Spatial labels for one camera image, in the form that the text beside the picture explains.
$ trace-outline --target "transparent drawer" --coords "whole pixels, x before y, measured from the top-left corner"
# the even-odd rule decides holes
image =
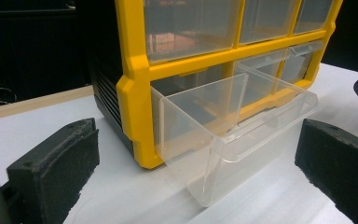
[[[243,67],[236,64],[236,76],[174,94],[152,87],[158,153],[204,206],[278,156],[282,149],[269,142],[317,105],[315,94]],[[243,106],[255,92],[264,97]]]
[[[333,0],[303,0],[294,33],[323,29],[332,3]]]
[[[307,73],[313,53],[323,47],[324,43],[320,40],[290,47],[281,80],[292,84],[302,80]]]
[[[246,0],[242,19],[242,44],[288,35],[295,0]]]
[[[239,0],[145,0],[149,62],[169,61],[233,45]]]
[[[159,149],[159,100],[164,96],[174,95],[183,91],[188,91],[209,83],[221,80],[226,76],[232,76],[227,64],[218,64],[197,71],[187,76],[166,77],[155,80],[151,83],[152,88],[152,112],[155,148]]]
[[[278,49],[269,53],[255,55],[253,57],[244,58],[236,61],[237,69],[235,75],[243,74],[248,70],[256,70],[272,77],[276,77],[279,72],[280,63],[288,58],[288,49]],[[257,85],[257,88],[249,89],[248,96],[242,101],[242,106],[253,103],[266,96],[266,92],[272,89],[274,83],[267,83],[263,79],[257,76],[248,77],[253,85]]]

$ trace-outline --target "white tabletop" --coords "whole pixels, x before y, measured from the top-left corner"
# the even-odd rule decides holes
[[[319,107],[311,119],[358,136],[358,73],[322,64],[310,91]],[[95,118],[101,164],[64,223],[351,223],[294,165],[301,130],[282,134],[278,159],[209,208],[203,208],[166,166],[140,168],[98,110],[93,96],[0,119],[0,184],[6,168],[62,126]]]

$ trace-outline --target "yellow plastic frame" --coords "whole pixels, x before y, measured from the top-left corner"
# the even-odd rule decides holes
[[[117,84],[117,97],[122,129],[133,143],[134,159],[142,167],[148,169],[155,168],[163,163],[155,150],[153,137],[151,81],[181,74],[190,74],[221,63],[226,63],[227,69],[229,69],[232,67],[232,62],[241,58],[322,39],[324,42],[323,49],[313,54],[305,78],[296,83],[299,87],[308,88],[316,78],[319,63],[336,28],[335,20],[342,1],[333,1],[325,27],[322,30],[293,35],[296,17],[301,6],[301,0],[297,0],[288,36],[261,43],[240,45],[241,19],[245,6],[245,0],[241,0],[235,41],[231,49],[167,63],[149,64],[146,57],[144,0],[116,0],[124,73]]]

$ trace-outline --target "storage organizer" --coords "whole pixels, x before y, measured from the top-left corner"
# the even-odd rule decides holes
[[[210,204],[217,196],[200,193],[197,186],[210,186],[209,181],[223,176],[225,169],[217,175],[215,167],[242,166],[251,151],[252,157],[264,157],[256,148],[269,137],[249,137],[261,130],[250,131],[252,125],[272,125],[269,132],[276,135],[290,119],[303,114],[304,105],[314,105],[314,97],[299,88],[309,87],[315,79],[342,0],[87,4],[76,2],[80,19],[94,10],[83,22],[103,20],[91,24],[86,34],[94,35],[89,63],[94,67],[97,105],[131,140],[133,157],[142,167],[150,169],[166,161],[174,170],[191,161],[194,171],[178,175],[194,195],[202,195],[203,204]],[[115,19],[117,23],[106,25],[105,21]],[[107,38],[115,38],[115,29],[122,71],[109,67],[118,60]],[[240,140],[230,142],[231,134],[238,134]],[[176,149],[175,141],[190,145],[179,144],[183,148]],[[215,154],[209,162],[201,158],[206,146],[212,146],[210,152]],[[198,182],[195,175],[205,176],[207,182]]]

